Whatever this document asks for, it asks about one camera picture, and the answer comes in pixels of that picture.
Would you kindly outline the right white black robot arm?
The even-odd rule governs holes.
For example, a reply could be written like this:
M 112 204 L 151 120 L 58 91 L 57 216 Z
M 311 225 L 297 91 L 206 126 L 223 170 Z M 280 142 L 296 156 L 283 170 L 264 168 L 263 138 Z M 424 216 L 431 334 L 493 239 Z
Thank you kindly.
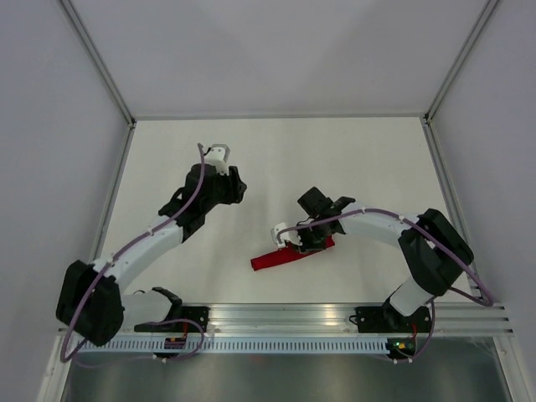
M 427 302 L 444 296 L 470 265 L 474 254 L 445 215 L 436 209 L 400 215 L 376 209 L 354 198 L 333 201 L 318 188 L 310 188 L 297 203 L 311 220 L 296 231 L 302 254 L 325 250 L 334 235 L 359 235 L 399 249 L 410 276 L 383 303 L 384 325 L 400 331 Z

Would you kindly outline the red cloth napkin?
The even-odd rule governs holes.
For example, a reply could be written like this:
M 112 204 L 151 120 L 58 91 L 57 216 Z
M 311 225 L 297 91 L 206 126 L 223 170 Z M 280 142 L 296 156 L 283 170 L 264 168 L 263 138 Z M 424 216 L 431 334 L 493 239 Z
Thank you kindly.
M 332 248 L 335 245 L 335 242 L 332 237 L 328 237 L 325 243 L 325 248 L 322 250 L 327 250 Z M 321 252 L 322 250 L 313 250 L 300 252 L 296 245 L 291 243 L 286 243 L 283 248 L 272 251 L 270 253 L 255 257 L 250 260 L 250 266 L 253 271 L 261 271 L 271 267 L 276 267 L 279 265 L 288 264 L 297 260 L 304 259 L 310 255 Z

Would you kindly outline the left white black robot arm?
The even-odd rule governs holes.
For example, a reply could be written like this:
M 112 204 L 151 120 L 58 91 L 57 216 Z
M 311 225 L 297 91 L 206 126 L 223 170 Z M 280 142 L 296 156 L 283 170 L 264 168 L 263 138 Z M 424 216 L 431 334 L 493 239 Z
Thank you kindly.
M 96 346 L 107 344 L 124 327 L 138 332 L 178 329 L 183 321 L 179 296 L 161 286 L 131 295 L 125 290 L 153 262 L 189 240 L 215 207 L 241 203 L 246 189 L 236 166 L 193 165 L 148 229 L 108 258 L 69 265 L 56 317 L 70 333 Z

